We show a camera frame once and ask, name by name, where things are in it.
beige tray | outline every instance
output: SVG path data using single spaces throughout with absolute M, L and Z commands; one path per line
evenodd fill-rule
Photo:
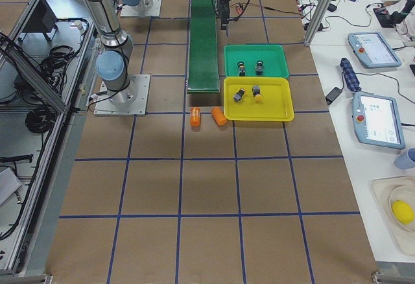
M 377 203 L 383 210 L 386 223 L 394 235 L 398 246 L 401 248 L 401 251 L 406 255 L 415 255 L 415 233 L 409 232 L 399 225 L 389 206 L 389 196 L 391 192 L 402 185 L 415 187 L 415 178 L 412 176 L 404 176 L 374 180 L 372 189 L 375 193 Z

orange cylinder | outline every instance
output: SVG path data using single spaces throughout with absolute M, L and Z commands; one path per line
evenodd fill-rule
M 210 112 L 212 113 L 213 118 L 219 126 L 226 123 L 227 119 L 219 107 L 214 107 Z
M 200 108 L 198 107 L 190 108 L 190 125 L 200 126 Z

yellow lemon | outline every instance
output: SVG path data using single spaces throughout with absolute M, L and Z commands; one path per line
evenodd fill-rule
M 414 220 L 414 211 L 408 203 L 404 201 L 396 200 L 392 204 L 392 212 L 394 213 L 396 219 L 403 224 L 410 224 Z

white mounting plate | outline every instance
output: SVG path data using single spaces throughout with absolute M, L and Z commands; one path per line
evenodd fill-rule
M 106 101 L 100 101 L 96 103 L 94 114 L 101 115 L 145 115 L 147 107 L 148 90 L 150 88 L 150 75 L 133 75 L 131 76 L 131 82 L 136 83 L 138 88 L 137 98 L 130 104 L 112 104 L 110 99 Z M 106 91 L 104 83 L 101 84 L 100 91 Z M 107 95 L 100 96 L 100 100 L 108 98 Z
M 121 11 L 122 18 L 149 18 L 160 17 L 161 0 L 153 0 L 153 6 L 148 10 L 139 12 L 131 6 L 125 5 Z

green strip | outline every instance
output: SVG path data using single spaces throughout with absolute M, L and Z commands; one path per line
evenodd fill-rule
M 211 0 L 191 0 L 187 92 L 219 92 L 216 15 Z

